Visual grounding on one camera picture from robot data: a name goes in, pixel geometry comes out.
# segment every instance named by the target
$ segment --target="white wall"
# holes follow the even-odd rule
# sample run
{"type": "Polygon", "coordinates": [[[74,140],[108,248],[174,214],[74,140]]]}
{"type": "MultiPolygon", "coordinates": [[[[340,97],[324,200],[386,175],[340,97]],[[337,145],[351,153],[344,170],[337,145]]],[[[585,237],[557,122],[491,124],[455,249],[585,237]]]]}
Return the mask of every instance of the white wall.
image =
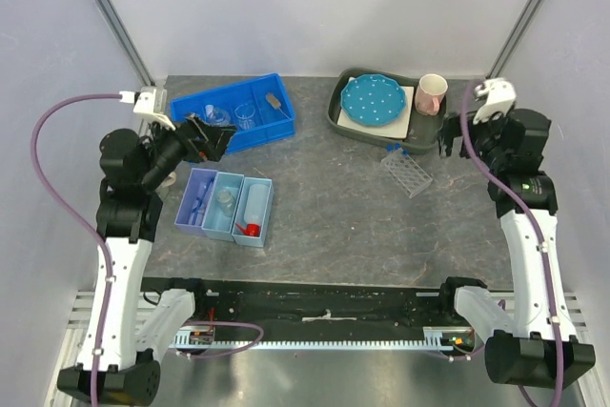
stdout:
{"type": "Polygon", "coordinates": [[[610,9],[545,0],[505,76],[553,120],[544,170],[559,195],[559,256],[610,383],[610,9]]]}
{"type": "Polygon", "coordinates": [[[112,0],[156,77],[485,74],[526,0],[112,0]]]}
{"type": "MultiPolygon", "coordinates": [[[[2,405],[42,405],[79,287],[96,250],[36,180],[29,142],[37,118],[63,98],[137,89],[92,0],[0,0],[0,393],[2,405]]],[[[100,138],[132,124],[129,107],[86,102],[41,135],[43,167],[94,221],[100,138]]]]}

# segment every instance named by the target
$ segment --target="plastic bottle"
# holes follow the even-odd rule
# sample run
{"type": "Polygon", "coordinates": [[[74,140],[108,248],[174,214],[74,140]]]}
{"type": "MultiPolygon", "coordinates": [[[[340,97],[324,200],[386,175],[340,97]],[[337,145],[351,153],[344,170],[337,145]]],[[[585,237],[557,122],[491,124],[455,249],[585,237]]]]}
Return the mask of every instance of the plastic bottle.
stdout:
{"type": "Polygon", "coordinates": [[[256,183],[250,187],[248,191],[248,201],[246,202],[246,210],[244,211],[244,221],[246,228],[242,228],[238,224],[235,225],[244,235],[250,237],[260,236],[260,226],[263,224],[265,216],[265,205],[269,197],[269,186],[256,183]]]}
{"type": "Polygon", "coordinates": [[[231,124],[231,116],[226,110],[219,109],[214,105],[206,105],[206,118],[208,124],[214,126],[229,126],[231,124]]]}

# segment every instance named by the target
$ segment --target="robotic arm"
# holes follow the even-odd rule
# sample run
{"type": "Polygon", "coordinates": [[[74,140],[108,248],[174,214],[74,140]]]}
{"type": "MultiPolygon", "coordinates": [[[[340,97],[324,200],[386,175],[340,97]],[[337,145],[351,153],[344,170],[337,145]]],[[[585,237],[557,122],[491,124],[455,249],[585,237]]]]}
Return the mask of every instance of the robotic arm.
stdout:
{"type": "Polygon", "coordinates": [[[150,405],[159,384],[160,361],[176,332],[195,311],[196,297],[187,289],[170,289],[138,333],[135,319],[140,284],[153,247],[162,201],[155,190],[183,160],[218,161],[236,132],[234,126],[210,126],[196,115],[174,124],[158,111],[163,90],[121,92],[122,102],[151,122],[151,135],[139,137],[129,129],[106,135],[100,143],[100,205],[97,232],[112,255],[114,276],[102,348],[95,332],[103,307],[105,259],[98,249],[98,276],[91,322],[76,365],[63,369],[57,387],[90,401],[93,356],[99,356],[98,397],[101,403],[150,405]]]}
{"type": "MultiPolygon", "coordinates": [[[[475,89],[475,97],[484,104],[468,113],[473,146],[490,173],[532,209],[548,244],[558,316],[549,311],[545,272],[532,224],[514,200],[492,182],[488,194],[496,202],[511,256],[515,317],[508,316],[478,280],[450,279],[443,285],[445,304],[463,316],[486,342],[485,365],[495,383],[553,388],[557,350],[552,324],[559,321],[565,387],[593,367],[595,353],[591,345],[578,342],[567,312],[557,259],[557,198],[553,181],[539,171],[551,121],[541,113],[515,109],[513,85],[502,78],[485,81],[475,89]]],[[[451,155],[454,139],[461,134],[459,116],[448,114],[439,135],[440,153],[444,150],[451,155]]],[[[463,143],[460,156],[468,157],[463,143]]]]}

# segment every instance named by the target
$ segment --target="marble table surface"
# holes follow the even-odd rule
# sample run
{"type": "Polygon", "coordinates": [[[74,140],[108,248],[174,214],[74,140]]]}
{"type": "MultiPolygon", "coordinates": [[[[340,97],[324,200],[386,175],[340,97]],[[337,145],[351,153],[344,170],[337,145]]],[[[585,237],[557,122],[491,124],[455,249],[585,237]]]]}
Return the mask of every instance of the marble table surface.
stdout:
{"type": "MultiPolygon", "coordinates": [[[[171,76],[169,98],[237,81],[171,76]]],[[[379,167],[386,151],[334,133],[326,111],[335,78],[283,79],[296,112],[296,136],[225,156],[210,169],[274,181],[264,249],[194,237],[173,225],[191,166],[177,169],[164,196],[150,276],[438,287],[448,275],[511,288],[504,235],[486,181],[474,165],[437,151],[417,156],[433,178],[410,199],[379,167]]],[[[449,103],[465,82],[449,82],[449,103]]]]}

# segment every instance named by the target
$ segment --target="scalloped plate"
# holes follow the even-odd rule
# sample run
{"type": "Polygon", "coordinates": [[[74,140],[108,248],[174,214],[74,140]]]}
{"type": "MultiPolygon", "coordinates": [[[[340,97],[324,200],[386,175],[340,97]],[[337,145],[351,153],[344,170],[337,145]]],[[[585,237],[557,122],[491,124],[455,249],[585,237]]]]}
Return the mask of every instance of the scalloped plate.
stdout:
{"type": "Polygon", "coordinates": [[[365,74],[341,91],[341,108],[363,126],[384,126],[396,120],[407,106],[404,90],[392,78],[365,74]]]}

